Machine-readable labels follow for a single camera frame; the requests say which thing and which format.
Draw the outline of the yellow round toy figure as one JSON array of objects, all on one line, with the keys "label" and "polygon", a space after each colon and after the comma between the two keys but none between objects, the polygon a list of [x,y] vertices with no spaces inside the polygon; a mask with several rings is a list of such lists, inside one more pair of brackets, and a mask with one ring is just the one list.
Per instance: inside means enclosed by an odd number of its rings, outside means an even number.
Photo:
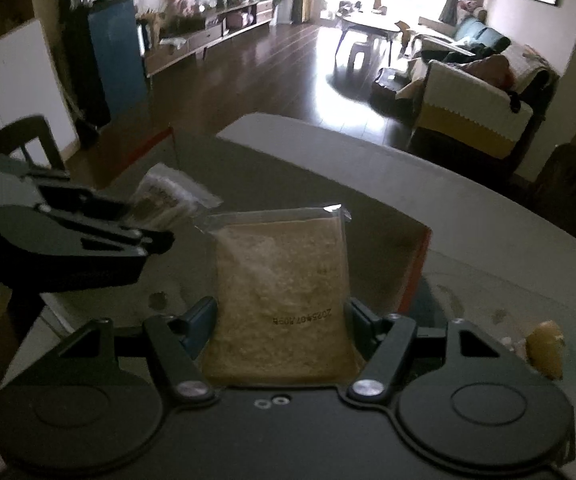
[{"label": "yellow round toy figure", "polygon": [[564,333],[552,320],[538,324],[526,337],[529,363],[550,380],[561,380],[564,377],[564,349]]}]

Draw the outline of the red cardboard box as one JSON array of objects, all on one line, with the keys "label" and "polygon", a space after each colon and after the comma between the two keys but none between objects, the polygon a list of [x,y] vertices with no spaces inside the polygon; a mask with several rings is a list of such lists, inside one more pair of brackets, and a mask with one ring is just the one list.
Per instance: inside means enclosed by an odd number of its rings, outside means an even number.
[{"label": "red cardboard box", "polygon": [[168,252],[132,285],[46,296],[66,335],[93,318],[118,326],[186,312],[219,292],[218,264],[245,274],[256,298],[285,300],[316,272],[346,266],[349,294],[386,314],[413,299],[428,226],[346,185],[233,141],[165,142],[109,186],[136,207],[132,226],[168,229]]}]

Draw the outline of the beige striped sofa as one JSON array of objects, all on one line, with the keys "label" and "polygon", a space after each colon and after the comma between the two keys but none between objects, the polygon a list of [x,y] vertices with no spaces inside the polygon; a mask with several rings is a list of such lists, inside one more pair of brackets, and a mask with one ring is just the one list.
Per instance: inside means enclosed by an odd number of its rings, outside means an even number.
[{"label": "beige striped sofa", "polygon": [[559,74],[538,52],[509,44],[457,63],[432,51],[407,63],[396,99],[413,107],[414,133],[435,133],[498,160],[521,159],[544,122]]}]

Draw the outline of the clear bag of brown flakes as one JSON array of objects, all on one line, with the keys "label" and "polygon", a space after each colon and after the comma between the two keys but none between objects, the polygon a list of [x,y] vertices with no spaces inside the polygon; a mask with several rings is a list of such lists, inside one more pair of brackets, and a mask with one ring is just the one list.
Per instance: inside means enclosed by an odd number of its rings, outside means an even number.
[{"label": "clear bag of brown flakes", "polygon": [[200,354],[219,385],[344,384],[364,363],[354,347],[345,224],[340,204],[213,214],[210,240],[218,303]]}]

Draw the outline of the wooden tv cabinet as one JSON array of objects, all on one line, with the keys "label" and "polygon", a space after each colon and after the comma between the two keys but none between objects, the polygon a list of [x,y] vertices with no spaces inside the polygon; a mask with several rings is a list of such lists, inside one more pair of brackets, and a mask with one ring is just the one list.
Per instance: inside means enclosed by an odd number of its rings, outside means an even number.
[{"label": "wooden tv cabinet", "polygon": [[179,34],[161,32],[158,41],[143,53],[143,68],[147,79],[191,55],[207,56],[207,50],[230,38],[268,26],[274,17],[274,0],[234,4],[222,9],[193,16],[180,16],[176,24]]}]

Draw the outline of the black chair left side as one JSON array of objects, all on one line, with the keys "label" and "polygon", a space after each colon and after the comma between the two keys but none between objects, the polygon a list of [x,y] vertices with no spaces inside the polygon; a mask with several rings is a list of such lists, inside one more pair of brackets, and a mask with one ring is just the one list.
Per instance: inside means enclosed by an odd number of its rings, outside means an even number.
[{"label": "black chair left side", "polygon": [[0,154],[10,156],[14,151],[21,150],[27,156],[25,147],[33,140],[39,141],[51,169],[66,170],[48,122],[41,115],[18,119],[0,129]]}]

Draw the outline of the teal sofa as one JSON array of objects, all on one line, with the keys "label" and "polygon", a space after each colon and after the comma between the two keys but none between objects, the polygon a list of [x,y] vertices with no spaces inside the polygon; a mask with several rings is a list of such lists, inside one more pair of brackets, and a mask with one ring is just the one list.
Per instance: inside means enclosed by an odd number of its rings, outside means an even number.
[{"label": "teal sofa", "polygon": [[468,62],[486,54],[501,54],[512,43],[505,35],[470,15],[452,26],[419,18],[411,53],[424,61]]}]

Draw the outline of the blue cabinet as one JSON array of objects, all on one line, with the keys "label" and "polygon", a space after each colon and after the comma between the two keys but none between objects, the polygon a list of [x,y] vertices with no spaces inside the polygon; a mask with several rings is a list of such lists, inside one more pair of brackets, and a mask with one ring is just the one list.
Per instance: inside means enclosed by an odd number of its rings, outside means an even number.
[{"label": "blue cabinet", "polygon": [[77,9],[62,41],[74,98],[88,122],[108,125],[148,96],[134,0]]}]

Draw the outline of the small clear snack packet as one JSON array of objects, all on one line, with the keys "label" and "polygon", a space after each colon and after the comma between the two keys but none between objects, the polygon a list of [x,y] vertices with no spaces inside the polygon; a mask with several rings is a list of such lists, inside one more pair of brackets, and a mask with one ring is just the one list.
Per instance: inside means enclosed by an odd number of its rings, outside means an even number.
[{"label": "small clear snack packet", "polygon": [[125,222],[132,228],[164,231],[222,203],[220,197],[188,174],[158,162],[128,200],[130,211]]}]

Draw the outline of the small grey stool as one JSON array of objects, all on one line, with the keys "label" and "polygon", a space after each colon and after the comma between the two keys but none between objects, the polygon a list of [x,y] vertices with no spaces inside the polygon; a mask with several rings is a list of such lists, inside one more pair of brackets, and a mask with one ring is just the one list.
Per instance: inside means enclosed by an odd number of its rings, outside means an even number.
[{"label": "small grey stool", "polygon": [[346,68],[350,73],[365,72],[369,69],[373,56],[373,43],[371,41],[356,41],[352,44]]}]

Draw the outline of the white coffee table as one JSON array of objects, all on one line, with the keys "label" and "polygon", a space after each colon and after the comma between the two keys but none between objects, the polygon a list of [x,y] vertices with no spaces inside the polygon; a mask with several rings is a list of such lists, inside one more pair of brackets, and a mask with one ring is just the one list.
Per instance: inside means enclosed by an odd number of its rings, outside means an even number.
[{"label": "white coffee table", "polygon": [[360,32],[367,36],[384,38],[389,45],[389,61],[392,61],[393,41],[397,35],[402,34],[403,29],[401,26],[381,14],[363,12],[343,14],[338,12],[335,17],[338,18],[341,27],[341,36],[337,49],[335,49],[335,54],[338,54],[347,33],[353,30],[353,32]]}]

